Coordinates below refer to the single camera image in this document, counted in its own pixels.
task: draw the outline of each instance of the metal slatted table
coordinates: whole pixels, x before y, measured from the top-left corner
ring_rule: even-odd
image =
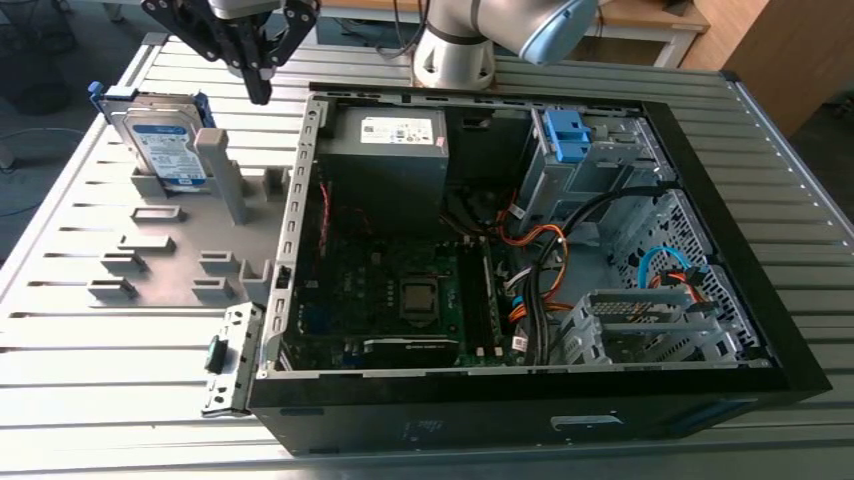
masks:
[[[163,40],[149,38],[121,83],[205,91],[243,168],[293,164],[310,81],[409,84],[406,59],[306,46],[274,78],[270,105],[255,106],[222,64]],[[114,470],[157,468],[210,478],[227,467],[253,470],[243,478],[279,478],[271,470],[371,476],[383,465],[389,474],[458,478],[839,478],[854,471],[854,230],[744,86],[716,73],[585,63],[537,69],[509,58],[498,82],[509,92],[670,104],[835,390],[676,442],[295,459],[254,418],[199,417],[221,310],[90,306],[81,282],[102,269],[97,255],[134,233],[129,214],[143,204],[127,178],[133,158],[99,117],[0,272],[0,472],[113,478]]]

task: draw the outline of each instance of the blue cable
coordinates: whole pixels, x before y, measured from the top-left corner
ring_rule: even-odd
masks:
[[[13,215],[18,215],[19,213],[29,212],[30,210],[34,210],[34,209],[39,208],[41,205],[42,205],[42,202],[37,203],[35,205],[29,206],[27,208],[22,208],[21,210],[15,210],[15,211],[13,211],[10,213],[5,213],[3,215],[0,215],[0,218],[11,217]]]
[[[644,258],[641,258],[641,264],[638,265],[638,288],[646,288],[646,275],[650,270],[650,262],[653,261],[653,257],[658,252],[665,252],[673,255],[677,260],[680,260],[682,268],[685,268],[686,270],[692,268],[692,262],[689,262],[688,257],[680,250],[665,246],[653,247],[644,254]]]

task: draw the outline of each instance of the blue latch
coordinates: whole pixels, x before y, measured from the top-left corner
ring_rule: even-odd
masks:
[[[214,114],[211,113],[211,103],[209,102],[209,96],[199,92],[194,95],[197,101],[197,108],[199,109],[199,116],[202,117],[202,126],[206,128],[217,128],[214,123]]]
[[[546,129],[558,162],[580,163],[590,151],[590,128],[574,110],[546,110]]]
[[[90,91],[90,102],[93,102],[93,105],[95,105],[95,110],[105,113],[101,102],[102,97],[105,96],[105,84],[98,81],[93,82],[90,83],[90,88],[87,88],[87,90]],[[105,115],[105,120],[107,120],[107,123],[110,123],[107,115]]]

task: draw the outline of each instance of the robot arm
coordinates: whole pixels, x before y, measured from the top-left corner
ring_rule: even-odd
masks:
[[[250,100],[270,101],[275,68],[285,65],[315,26],[317,0],[143,0],[143,10],[211,62],[221,58],[243,78]],[[286,28],[265,24],[282,6]]]
[[[493,82],[493,41],[536,65],[566,58],[593,23],[598,0],[428,0],[428,29],[413,68],[428,87]],[[321,0],[143,0],[143,10],[207,58],[243,78],[253,103],[270,101],[275,68],[315,26]],[[282,6],[286,28],[265,24]]]
[[[493,83],[493,41],[536,65],[566,58],[597,15],[597,0],[432,0],[413,68],[433,88]]]

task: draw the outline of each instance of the power supply label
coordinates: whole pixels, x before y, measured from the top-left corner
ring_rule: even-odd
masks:
[[[362,143],[433,145],[433,122],[429,118],[366,117]]]
[[[173,185],[174,190],[197,190],[207,175],[197,153],[187,148],[187,129],[175,125],[134,125],[134,134],[161,181]]]

